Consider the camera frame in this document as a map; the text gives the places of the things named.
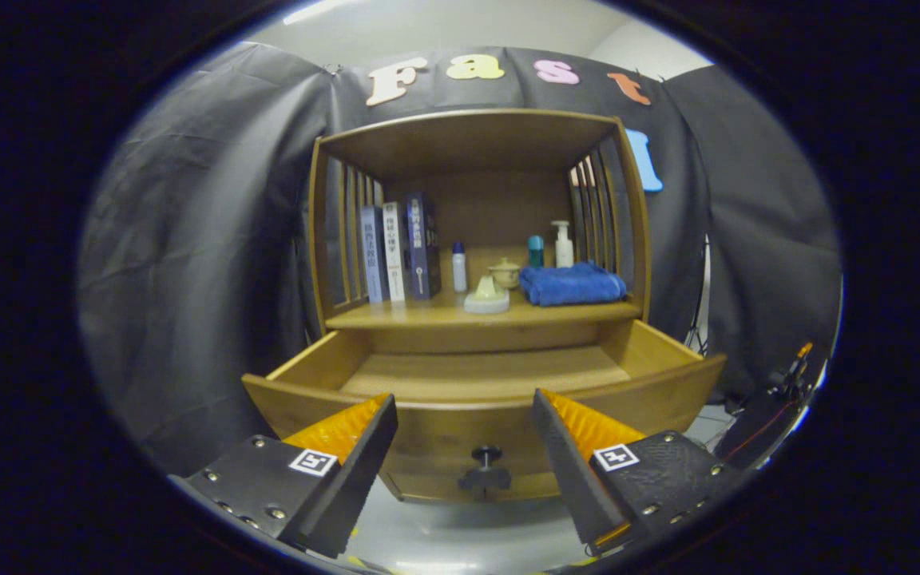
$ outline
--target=small bottle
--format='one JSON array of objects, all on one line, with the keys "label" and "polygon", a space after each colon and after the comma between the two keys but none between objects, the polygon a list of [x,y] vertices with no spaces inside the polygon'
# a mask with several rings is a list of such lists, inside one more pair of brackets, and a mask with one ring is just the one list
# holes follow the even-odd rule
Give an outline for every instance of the small bottle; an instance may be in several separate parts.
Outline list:
[{"label": "small bottle", "polygon": [[570,222],[556,220],[552,225],[559,227],[556,237],[556,267],[572,267],[573,242],[566,235],[566,227],[570,226]]},{"label": "small bottle", "polygon": [[545,241],[541,236],[531,236],[527,239],[527,265],[530,267],[545,266]]},{"label": "small bottle", "polygon": [[460,241],[453,244],[453,291],[457,294],[467,291],[467,257]]}]

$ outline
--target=yellow letter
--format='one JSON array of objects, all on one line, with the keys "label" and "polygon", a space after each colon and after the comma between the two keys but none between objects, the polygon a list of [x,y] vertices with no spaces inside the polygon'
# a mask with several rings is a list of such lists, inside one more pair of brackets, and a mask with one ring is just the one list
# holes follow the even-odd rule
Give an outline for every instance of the yellow letter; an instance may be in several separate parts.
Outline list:
[{"label": "yellow letter", "polygon": [[499,61],[488,54],[467,54],[450,59],[452,65],[446,70],[446,76],[454,80],[470,80],[472,77],[484,77],[495,80],[504,75],[499,69]]},{"label": "yellow letter", "polygon": [[380,105],[380,103],[393,101],[406,94],[406,88],[399,83],[411,85],[417,80],[416,68],[424,68],[428,61],[424,58],[413,58],[409,61],[402,61],[394,65],[387,65],[386,68],[372,70],[368,77],[374,80],[374,87],[371,91],[371,97],[368,98],[368,105]]}]

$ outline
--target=letter cutout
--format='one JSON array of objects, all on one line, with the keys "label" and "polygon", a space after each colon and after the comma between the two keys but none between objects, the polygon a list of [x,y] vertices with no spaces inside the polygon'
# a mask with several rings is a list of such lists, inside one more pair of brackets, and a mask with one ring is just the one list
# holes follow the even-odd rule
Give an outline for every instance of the letter cutout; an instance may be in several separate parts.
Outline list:
[{"label": "letter cutout", "polygon": [[651,105],[650,99],[647,96],[638,91],[641,87],[641,84],[636,83],[625,75],[625,73],[607,73],[606,76],[612,77],[613,80],[617,81],[617,86],[620,86],[620,89],[624,91],[624,95],[628,98],[631,98],[632,101],[643,103],[643,105]]},{"label": "letter cutout", "polygon": [[495,80],[504,75],[499,68],[499,61],[488,54],[467,54],[450,59],[452,65],[446,70],[446,76],[454,80],[470,80],[472,77],[484,77]]},{"label": "letter cutout", "polygon": [[570,72],[569,63],[561,61],[537,61],[534,62],[534,69],[537,70],[537,76],[550,84],[577,84],[581,78],[576,73]]},{"label": "letter cutout", "polygon": [[387,65],[386,68],[373,69],[368,75],[374,81],[368,105],[380,105],[380,103],[393,101],[406,94],[406,88],[400,84],[403,83],[406,86],[413,84],[417,80],[416,69],[427,65],[428,61],[424,58],[412,58],[409,61]]},{"label": "letter cutout", "polygon": [[648,136],[644,132],[638,132],[629,128],[624,128],[627,132],[627,139],[631,142],[631,152],[634,153],[634,161],[638,165],[638,173],[641,175],[641,187],[646,192],[660,192],[662,181],[655,174],[655,167],[651,163],[651,154],[648,153]]}]

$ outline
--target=book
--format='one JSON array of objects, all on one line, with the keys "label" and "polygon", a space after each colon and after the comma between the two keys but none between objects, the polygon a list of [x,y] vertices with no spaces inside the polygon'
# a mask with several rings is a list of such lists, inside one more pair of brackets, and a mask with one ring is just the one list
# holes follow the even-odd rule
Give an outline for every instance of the book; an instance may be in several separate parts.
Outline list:
[{"label": "book", "polygon": [[406,222],[410,236],[411,294],[414,299],[431,299],[442,288],[442,272],[434,206],[423,193],[406,197]]},{"label": "book", "polygon": [[386,301],[390,297],[390,284],[386,274],[383,210],[379,206],[361,207],[361,247],[364,248],[364,277],[368,283],[368,301]]},{"label": "book", "polygon": [[406,217],[401,216],[398,201],[383,204],[383,228],[386,230],[386,272],[390,299],[406,301],[406,284],[410,280],[410,243],[406,236]]}]

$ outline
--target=blue towel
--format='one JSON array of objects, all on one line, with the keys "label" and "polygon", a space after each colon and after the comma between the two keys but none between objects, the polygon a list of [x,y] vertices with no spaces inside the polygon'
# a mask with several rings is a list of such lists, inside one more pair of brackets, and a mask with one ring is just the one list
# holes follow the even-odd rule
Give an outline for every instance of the blue towel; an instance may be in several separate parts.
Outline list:
[{"label": "blue towel", "polygon": [[537,306],[616,302],[627,295],[623,278],[587,262],[565,268],[525,267],[521,286]]}]

